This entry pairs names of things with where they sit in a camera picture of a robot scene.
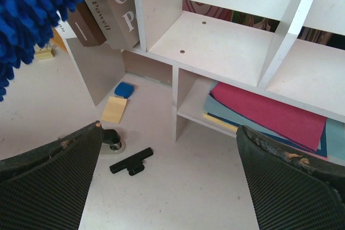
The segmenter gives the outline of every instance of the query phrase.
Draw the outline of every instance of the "colored paper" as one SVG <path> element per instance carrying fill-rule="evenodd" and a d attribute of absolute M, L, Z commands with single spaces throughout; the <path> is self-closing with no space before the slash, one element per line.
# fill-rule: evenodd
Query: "colored paper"
<path fill-rule="evenodd" d="M 103 111 L 101 120 L 120 123 L 122 114 L 125 111 L 127 99 L 119 97 L 109 97 L 106 108 Z"/>
<path fill-rule="evenodd" d="M 212 122 L 214 122 L 214 123 L 216 123 L 216 124 L 218 124 L 224 128 L 227 128 L 227 129 L 233 131 L 234 133 L 237 132 L 238 126 L 234 126 L 233 124 L 226 123 L 220 119 L 215 118 L 214 116 L 211 116 L 211 114 L 205 114 L 204 113 L 204 118 L 208 119 L 209 121 L 212 121 Z"/>
<path fill-rule="evenodd" d="M 327 151 L 330 156 L 345 161 L 344 123 L 327 119 L 326 122 Z"/>
<path fill-rule="evenodd" d="M 222 126 L 225 127 L 225 124 L 228 124 L 232 127 L 237 127 L 239 125 L 246 125 L 254 130 L 257 130 L 266 136 L 279 141 L 281 143 L 287 144 L 290 147 L 297 148 L 303 151 L 310 151 L 303 146 L 298 146 L 294 142 L 280 136 L 279 134 L 266 129 L 265 127 L 260 126 L 259 124 L 248 120 L 247 118 L 235 113 L 233 110 L 226 108 L 224 105 L 219 103 L 217 100 L 215 100 L 211 95 L 208 95 L 204 104 L 204 112 L 208 114 L 208 119 L 209 117 L 213 117 L 214 120 L 213 122 L 218 123 L 221 121 L 222 123 L 218 123 Z M 316 152 L 314 154 L 322 159 L 327 158 L 327 147 L 328 147 L 328 142 L 326 139 L 326 131 L 324 130 L 321 136 L 321 139 L 319 141 L 319 146 Z"/>
<path fill-rule="evenodd" d="M 326 117 L 221 82 L 211 94 L 247 119 L 305 148 L 318 149 Z"/>

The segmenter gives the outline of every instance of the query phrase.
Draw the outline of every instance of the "pink paper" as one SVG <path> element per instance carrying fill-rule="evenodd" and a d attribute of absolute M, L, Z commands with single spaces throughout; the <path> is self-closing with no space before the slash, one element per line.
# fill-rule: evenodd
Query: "pink paper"
<path fill-rule="evenodd" d="M 313 151 L 318 149 L 326 117 L 221 82 L 211 93 L 247 119 Z"/>

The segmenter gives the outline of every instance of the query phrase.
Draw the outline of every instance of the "blue chenille fabric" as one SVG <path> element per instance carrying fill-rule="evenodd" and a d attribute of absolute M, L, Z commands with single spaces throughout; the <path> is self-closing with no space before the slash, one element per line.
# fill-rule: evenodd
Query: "blue chenille fabric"
<path fill-rule="evenodd" d="M 52 26 L 68 19 L 82 0 L 0 0 L 0 101 L 6 94 L 13 68 L 30 64 L 34 46 L 44 47 L 53 38 Z"/>

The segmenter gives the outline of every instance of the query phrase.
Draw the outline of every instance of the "yellow sticky note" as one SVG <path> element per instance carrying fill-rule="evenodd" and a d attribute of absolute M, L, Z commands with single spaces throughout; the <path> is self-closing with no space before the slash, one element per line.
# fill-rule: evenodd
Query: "yellow sticky note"
<path fill-rule="evenodd" d="M 101 120 L 120 123 L 122 114 L 125 111 L 127 99 L 109 97 L 106 108 L 103 111 Z"/>
<path fill-rule="evenodd" d="M 220 119 L 214 118 L 214 117 L 212 117 L 212 116 L 210 116 L 210 115 L 208 115 L 208 114 L 204 114 L 204 118 L 205 118 L 205 119 L 208 119 L 208 120 L 210 120 L 210 121 L 212 121 L 212 122 L 214 122 L 214 123 L 216 123 L 216 124 L 218 124 L 218 125 L 221 125 L 221 126 L 223 126 L 223 127 L 226 127 L 227 129 L 230 129 L 230 130 L 232 130 L 232 131 L 234 131 L 234 132 L 236 132 L 237 129 L 238 129 L 238 127 L 236 127 L 236 126 L 234 126 L 234 125 L 231 125 L 231 124 L 229 124 L 229 123 L 226 123 L 226 122 L 224 122 L 224 121 L 222 121 L 222 120 L 220 120 Z"/>

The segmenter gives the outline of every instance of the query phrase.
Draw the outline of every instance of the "blue sponge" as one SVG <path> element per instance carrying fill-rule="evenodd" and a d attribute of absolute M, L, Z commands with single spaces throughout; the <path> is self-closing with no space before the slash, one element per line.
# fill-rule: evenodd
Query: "blue sponge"
<path fill-rule="evenodd" d="M 121 82 L 119 83 L 119 85 L 115 88 L 115 95 L 123 97 L 125 99 L 129 98 L 134 92 L 134 86 L 129 84 L 129 83 L 125 83 L 125 82 Z"/>

